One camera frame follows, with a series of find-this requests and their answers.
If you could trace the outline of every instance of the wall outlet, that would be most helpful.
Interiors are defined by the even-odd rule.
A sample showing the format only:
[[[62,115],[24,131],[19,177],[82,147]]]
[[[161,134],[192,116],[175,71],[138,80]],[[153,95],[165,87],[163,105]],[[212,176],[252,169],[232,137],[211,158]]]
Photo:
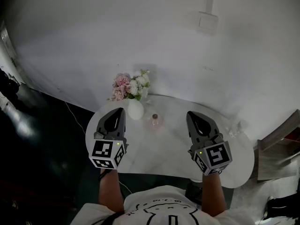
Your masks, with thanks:
[[[215,15],[199,12],[199,30],[209,34],[217,31],[219,18]]]

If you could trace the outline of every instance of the pink flower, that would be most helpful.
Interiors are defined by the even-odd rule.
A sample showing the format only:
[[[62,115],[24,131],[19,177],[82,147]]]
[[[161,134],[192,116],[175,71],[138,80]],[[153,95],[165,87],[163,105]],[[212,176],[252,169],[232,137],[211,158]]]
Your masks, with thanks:
[[[112,91],[112,99],[113,100],[122,100],[125,94],[121,92],[120,87],[114,88]]]
[[[122,86],[122,85],[129,85],[131,78],[128,73],[119,73],[114,80],[114,83],[116,84],[116,87]]]
[[[121,85],[120,86],[121,92],[126,96],[127,93],[130,91],[130,85]]]

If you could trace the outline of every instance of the human arm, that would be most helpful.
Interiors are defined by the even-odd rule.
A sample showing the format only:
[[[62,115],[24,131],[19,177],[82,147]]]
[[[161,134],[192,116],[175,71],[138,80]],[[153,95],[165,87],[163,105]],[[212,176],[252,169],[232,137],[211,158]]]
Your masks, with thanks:
[[[226,202],[221,186],[220,176],[216,172],[212,175],[203,175],[202,211],[212,217],[226,210]]]
[[[98,202],[114,212],[124,211],[123,197],[121,194],[117,170],[112,170],[100,181]]]

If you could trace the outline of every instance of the clear glass bottle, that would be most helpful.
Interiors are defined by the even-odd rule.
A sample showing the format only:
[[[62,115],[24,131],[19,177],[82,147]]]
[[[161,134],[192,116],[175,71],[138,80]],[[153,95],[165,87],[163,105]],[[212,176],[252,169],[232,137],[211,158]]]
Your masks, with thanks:
[[[237,137],[239,134],[243,133],[244,130],[247,128],[248,123],[245,120],[241,120],[238,123],[234,123],[228,134],[230,137]]]
[[[157,127],[159,125],[158,115],[152,115],[152,126]]]

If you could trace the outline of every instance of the white wall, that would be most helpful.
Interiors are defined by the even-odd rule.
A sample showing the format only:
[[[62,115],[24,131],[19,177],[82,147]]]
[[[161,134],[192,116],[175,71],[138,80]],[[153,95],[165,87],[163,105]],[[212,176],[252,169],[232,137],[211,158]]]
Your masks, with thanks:
[[[118,72],[152,70],[152,92],[249,123],[261,139],[300,108],[300,0],[14,0],[6,24],[43,91],[96,111]]]

